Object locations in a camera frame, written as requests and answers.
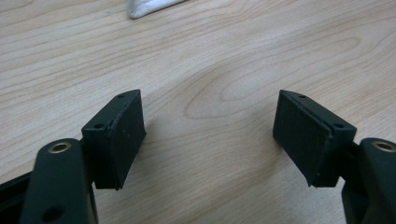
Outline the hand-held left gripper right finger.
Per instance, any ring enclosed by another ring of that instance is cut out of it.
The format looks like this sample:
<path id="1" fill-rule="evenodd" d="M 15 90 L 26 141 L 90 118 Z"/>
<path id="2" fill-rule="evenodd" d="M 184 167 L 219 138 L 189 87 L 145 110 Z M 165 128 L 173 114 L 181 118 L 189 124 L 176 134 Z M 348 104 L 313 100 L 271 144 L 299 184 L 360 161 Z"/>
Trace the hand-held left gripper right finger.
<path id="1" fill-rule="evenodd" d="M 311 98 L 279 92 L 273 137 L 308 185 L 329 188 L 337 184 L 341 152 L 352 146 L 356 132 L 356 127 Z"/>

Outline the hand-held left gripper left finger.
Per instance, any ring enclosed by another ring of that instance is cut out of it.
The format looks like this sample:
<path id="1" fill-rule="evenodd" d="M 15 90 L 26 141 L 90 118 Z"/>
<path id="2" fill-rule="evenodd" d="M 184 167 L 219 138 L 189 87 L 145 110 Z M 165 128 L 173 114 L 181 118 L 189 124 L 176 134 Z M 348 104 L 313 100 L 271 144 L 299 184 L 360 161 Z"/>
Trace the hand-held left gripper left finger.
<path id="1" fill-rule="evenodd" d="M 141 90 L 120 93 L 82 129 L 98 189 L 121 189 L 146 136 Z"/>

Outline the white crumpled cloth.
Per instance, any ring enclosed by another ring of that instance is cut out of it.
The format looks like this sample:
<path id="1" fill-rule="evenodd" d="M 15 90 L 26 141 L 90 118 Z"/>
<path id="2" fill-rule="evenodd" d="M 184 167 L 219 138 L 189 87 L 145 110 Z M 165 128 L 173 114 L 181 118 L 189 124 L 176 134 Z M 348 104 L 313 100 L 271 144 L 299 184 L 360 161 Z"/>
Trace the white crumpled cloth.
<path id="1" fill-rule="evenodd" d="M 184 1 L 186 0 L 126 0 L 127 13 L 131 19 L 135 20 Z"/>

